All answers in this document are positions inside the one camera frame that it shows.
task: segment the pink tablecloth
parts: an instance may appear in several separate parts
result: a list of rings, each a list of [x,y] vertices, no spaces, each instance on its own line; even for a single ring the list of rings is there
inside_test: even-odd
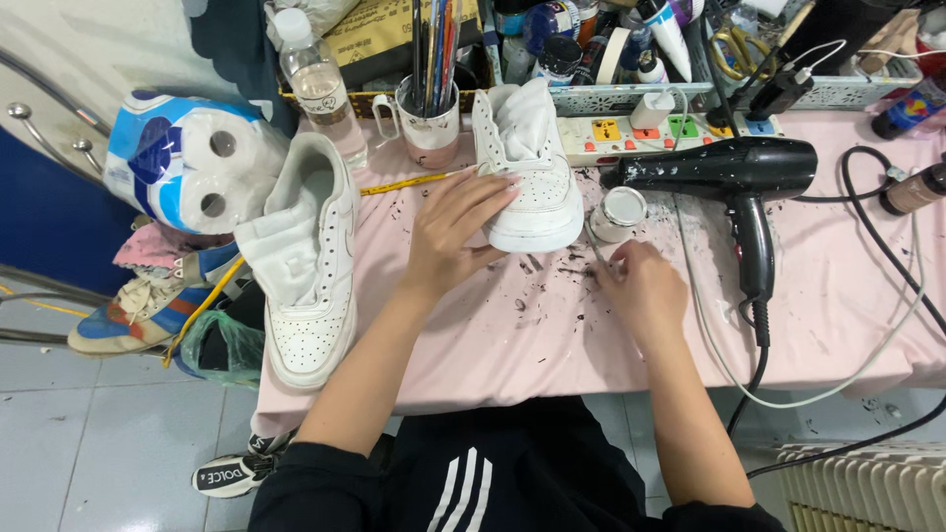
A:
[[[935,140],[880,141],[863,113],[797,112],[779,117],[787,136],[815,145],[819,165],[811,195],[841,192],[838,162],[856,144],[881,149],[909,171],[939,160],[946,149]],[[473,162],[472,139],[463,133],[455,167]],[[370,165],[356,173],[359,186],[375,186],[429,173],[408,160],[403,141],[373,150]],[[880,182],[880,166],[867,155],[852,158],[851,175],[861,191]],[[601,191],[596,170],[579,175],[586,209]],[[427,186],[362,199],[355,265],[359,334],[380,311],[407,263],[412,215]],[[648,218],[637,231],[681,272],[685,271],[674,200],[644,193]],[[908,218],[895,218],[876,201],[866,202],[878,230],[904,263],[913,259]],[[927,294],[941,308],[946,267],[946,205],[920,212]],[[750,328],[735,306],[743,299],[723,206],[682,199],[684,228],[703,287],[709,326],[742,381],[757,357]],[[772,348],[763,385],[822,388],[856,372],[909,305],[905,284],[886,263],[849,207],[797,202],[769,204],[776,247],[776,289],[769,303]],[[614,246],[603,249],[607,256]],[[594,259],[582,237],[569,249],[545,255],[509,256],[475,275],[437,307],[412,354],[396,414],[427,414],[486,405],[509,405],[535,396],[628,392],[646,388],[646,365],[621,330],[592,280],[581,275]],[[913,293],[906,290],[912,298]],[[946,382],[946,340],[920,307],[880,360],[850,393],[874,393],[898,383],[941,386]],[[686,336],[707,386],[731,385],[711,354],[696,313]],[[254,430],[283,433],[298,425],[312,396],[286,388],[264,364]]]

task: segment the hair dryer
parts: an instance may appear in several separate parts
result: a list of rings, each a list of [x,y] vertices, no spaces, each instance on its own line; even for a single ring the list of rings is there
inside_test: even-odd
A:
[[[815,178],[815,148],[800,140],[735,137],[683,151],[622,157],[616,172],[603,173],[605,188],[679,192],[726,204],[739,259],[740,313],[752,304],[756,343],[768,346],[766,303],[775,286],[772,236],[762,202],[794,198]]]

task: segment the measuring tape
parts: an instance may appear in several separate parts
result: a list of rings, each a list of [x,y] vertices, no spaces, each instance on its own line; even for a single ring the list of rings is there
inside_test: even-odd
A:
[[[413,177],[411,179],[405,179],[404,181],[398,181],[396,183],[389,183],[388,185],[379,185],[379,186],[368,186],[367,188],[362,188],[360,193],[362,196],[370,196],[372,194],[380,194],[382,192],[390,192],[392,190],[398,190],[399,188],[404,188],[405,186],[420,185],[421,183],[427,183],[429,181],[437,181],[449,177],[455,173],[464,171],[457,170],[451,171],[448,173],[435,173],[433,175],[422,175],[420,177]]]

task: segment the white stripe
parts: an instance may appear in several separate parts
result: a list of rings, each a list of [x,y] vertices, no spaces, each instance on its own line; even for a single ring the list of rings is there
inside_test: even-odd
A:
[[[444,517],[444,513],[447,511],[447,506],[450,504],[450,496],[453,495],[453,489],[457,484],[457,469],[459,467],[460,457],[457,456],[450,462],[447,468],[447,481],[444,482],[444,492],[440,495],[440,503],[437,504],[437,509],[433,512],[433,519],[430,520],[430,524],[427,526],[427,532],[433,532],[437,529],[437,525],[440,524],[440,519]]]
[[[489,460],[482,460],[482,481],[480,482],[480,499],[476,502],[476,509],[473,510],[473,517],[470,518],[470,526],[466,532],[480,532],[480,523],[482,523],[482,514],[486,513],[486,501],[489,499],[489,487],[493,482],[493,464]]]
[[[476,448],[471,447],[469,452],[466,454],[464,487],[460,491],[460,501],[457,502],[457,507],[453,508],[453,511],[450,512],[450,517],[447,518],[447,524],[444,525],[444,529],[441,532],[453,532],[453,529],[457,527],[457,523],[460,522],[460,518],[463,517],[464,512],[466,511],[466,505],[470,502],[470,492],[473,491],[473,475],[475,473]]]

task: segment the blue wall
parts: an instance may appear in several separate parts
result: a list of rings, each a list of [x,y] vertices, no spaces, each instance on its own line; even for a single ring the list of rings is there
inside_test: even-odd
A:
[[[112,258],[138,211],[3,128],[0,161],[0,264],[117,293],[132,272]]]

